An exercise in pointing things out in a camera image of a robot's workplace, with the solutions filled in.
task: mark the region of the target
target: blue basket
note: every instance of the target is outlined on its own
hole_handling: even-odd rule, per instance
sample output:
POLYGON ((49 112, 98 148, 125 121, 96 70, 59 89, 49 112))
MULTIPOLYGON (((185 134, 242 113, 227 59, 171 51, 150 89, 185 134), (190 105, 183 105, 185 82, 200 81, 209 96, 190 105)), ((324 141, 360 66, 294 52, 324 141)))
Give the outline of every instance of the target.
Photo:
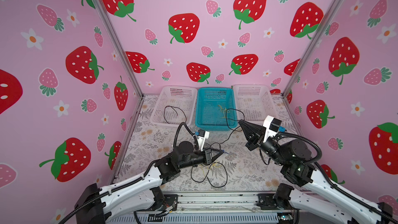
POLYGON ((206 131, 228 131, 228 126, 236 128, 236 111, 231 109, 225 112, 228 108, 235 108, 234 92, 231 88, 200 88, 196 101, 196 126, 206 131))

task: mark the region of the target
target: basket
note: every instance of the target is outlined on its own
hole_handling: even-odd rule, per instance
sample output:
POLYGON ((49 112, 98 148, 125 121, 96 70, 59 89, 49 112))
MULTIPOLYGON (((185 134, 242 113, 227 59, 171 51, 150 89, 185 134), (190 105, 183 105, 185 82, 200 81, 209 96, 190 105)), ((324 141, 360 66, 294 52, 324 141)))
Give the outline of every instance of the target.
MULTIPOLYGON (((245 120, 253 124, 263 125, 267 115, 279 119, 269 88, 264 85, 235 85, 234 95, 236 109, 245 114, 245 120)), ((238 118, 243 119, 241 112, 238 118)))
POLYGON ((163 87, 150 117, 150 122, 160 126, 178 127, 181 122, 185 122, 185 113, 187 117, 186 123, 189 126, 195 109, 196 94, 197 90, 192 87, 163 87), (173 110, 173 108, 167 107, 165 109, 166 106, 179 107, 184 113, 177 108, 173 110))
POLYGON ((196 101, 196 119, 197 127, 206 131, 228 131, 226 118, 230 118, 228 126, 235 128, 238 125, 235 110, 234 92, 230 88, 223 87, 204 87, 198 90, 198 99, 196 101))

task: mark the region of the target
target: white plastic basket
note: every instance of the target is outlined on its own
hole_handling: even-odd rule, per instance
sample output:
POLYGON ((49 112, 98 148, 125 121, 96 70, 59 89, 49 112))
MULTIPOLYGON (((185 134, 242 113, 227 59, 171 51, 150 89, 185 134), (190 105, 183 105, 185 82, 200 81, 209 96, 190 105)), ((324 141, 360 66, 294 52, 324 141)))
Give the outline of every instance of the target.
MULTIPOLYGON (((245 114, 245 120, 253 124, 263 125, 267 115, 279 119, 267 86, 255 84, 241 84, 233 86, 236 109, 245 114)), ((243 114, 237 112, 238 119, 243 114)))
POLYGON ((192 116, 196 106, 197 92, 197 89, 192 87, 164 87, 153 109, 150 122, 160 126, 178 127, 181 122, 185 122, 186 116, 186 123, 189 126, 192 122, 192 116))

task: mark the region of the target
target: strawberry print wallpaper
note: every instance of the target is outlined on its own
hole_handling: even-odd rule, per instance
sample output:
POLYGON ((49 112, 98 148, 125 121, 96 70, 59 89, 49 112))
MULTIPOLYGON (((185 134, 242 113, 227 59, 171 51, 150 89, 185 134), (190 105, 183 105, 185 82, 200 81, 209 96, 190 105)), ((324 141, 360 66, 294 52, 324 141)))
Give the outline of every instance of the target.
POLYGON ((102 0, 144 93, 242 83, 283 91, 331 1, 102 0))
POLYGON ((396 218, 397 20, 396 0, 345 0, 290 103, 304 135, 321 147, 329 177, 371 201, 388 202, 396 218))
POLYGON ((56 224, 109 183, 138 97, 92 0, 0 8, 1 222, 56 224))

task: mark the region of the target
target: pink strawberry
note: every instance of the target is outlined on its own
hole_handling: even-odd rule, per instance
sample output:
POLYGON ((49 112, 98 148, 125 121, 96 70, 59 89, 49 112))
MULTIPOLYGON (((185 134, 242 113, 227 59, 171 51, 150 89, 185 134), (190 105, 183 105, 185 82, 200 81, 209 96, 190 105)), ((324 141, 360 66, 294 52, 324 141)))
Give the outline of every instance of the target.
POLYGON ((296 114, 296 115, 299 115, 299 114, 301 113, 301 111, 302 111, 301 106, 297 106, 297 107, 295 108, 295 114, 296 114))
POLYGON ((36 6, 37 12, 40 14, 43 21, 50 27, 54 27, 56 31, 62 32, 64 28, 64 23, 61 18, 57 18, 57 14, 53 9, 48 6, 38 4, 36 6))
POLYGON ((316 72, 318 72, 319 69, 319 58, 315 58, 314 60, 314 64, 312 65, 312 74, 316 74, 316 72))
POLYGON ((341 150, 343 148, 343 142, 339 138, 331 138, 328 141, 328 146, 333 150, 341 150))
POLYGON ((392 72, 389 68, 383 67, 379 69, 378 67, 372 69, 366 76, 363 78, 363 82, 366 84, 376 86, 380 84, 380 82, 386 82, 391 78, 392 72))
POLYGON ((207 57, 212 57, 214 55, 213 51, 211 51, 211 48, 202 46, 201 49, 202 55, 207 56, 207 57))
POLYGON ((278 50, 278 52, 275 53, 274 60, 277 63, 280 63, 280 62, 282 62, 283 58, 285 58, 285 55, 283 54, 283 51, 278 50))
POLYGON ((122 130, 126 131, 127 123, 126 123, 126 120, 124 118, 122 118, 120 124, 122 125, 122 130))
POLYGON ((12 183, 17 178, 18 172, 6 163, 0 163, 0 189, 12 183))
POLYGON ((250 33, 247 32, 243 35, 240 36, 239 38, 239 42, 238 42, 238 46, 239 47, 245 47, 246 43, 248 43, 250 41, 250 33))
POLYGON ((328 82, 323 82, 323 83, 321 82, 321 83, 319 83, 318 87, 316 87, 316 92, 322 94, 325 91, 327 91, 328 88, 329 88, 328 82))
POLYGON ((331 36, 331 35, 333 35, 333 34, 337 31, 338 28, 339 28, 339 24, 338 24, 338 23, 336 23, 336 22, 331 23, 331 24, 328 26, 328 28, 326 29, 325 35, 326 35, 326 36, 331 36))
POLYGON ((387 0, 379 0, 377 4, 373 7, 371 12, 369 13, 369 19, 368 19, 368 27, 372 28, 373 26, 376 26, 378 23, 381 22, 381 17, 384 16, 384 14, 387 11, 387 0))
POLYGON ((82 101, 81 107, 85 112, 94 112, 97 109, 97 103, 95 103, 92 99, 84 99, 84 101, 82 101))
POLYGON ((158 40, 156 39, 155 33, 153 31, 151 31, 150 29, 146 29, 145 30, 145 38, 152 45, 156 45, 158 43, 158 40))
POLYGON ((215 82, 216 82, 217 84, 220 84, 220 83, 224 80, 224 78, 225 78, 224 74, 221 73, 221 74, 219 74, 219 75, 216 76, 215 82))
POLYGON ((107 100, 111 99, 111 89, 108 87, 107 83, 102 84, 103 95, 107 100))
POLYGON ((276 85, 278 85, 279 83, 281 83, 281 81, 282 81, 282 78, 281 78, 281 77, 276 78, 275 80, 272 81, 271 87, 276 87, 276 85))
POLYGON ((162 72, 162 79, 164 81, 168 81, 170 79, 170 77, 172 77, 172 75, 170 74, 170 71, 166 70, 165 72, 162 72))
POLYGON ((398 199, 390 195, 383 195, 379 197, 379 202, 385 202, 392 207, 392 214, 398 216, 398 199))
POLYGON ((206 10, 207 13, 213 15, 213 17, 219 17, 221 15, 221 8, 218 7, 218 3, 213 0, 206 1, 206 10))
POLYGON ((98 27, 98 26, 96 26, 95 28, 94 28, 94 38, 96 39, 96 41, 97 41, 97 43, 98 43, 98 46, 99 47, 102 47, 102 44, 103 44, 103 38, 102 38, 102 33, 101 33, 101 31, 100 31, 100 28, 98 27))
POLYGON ((41 84, 39 88, 43 95, 50 97, 57 92, 55 88, 58 87, 58 79, 51 68, 47 67, 43 70, 39 75, 39 82, 41 84))
POLYGON ((97 150, 98 150, 98 152, 101 152, 104 146, 105 146, 105 134, 101 132, 99 134, 98 140, 97 140, 97 150))

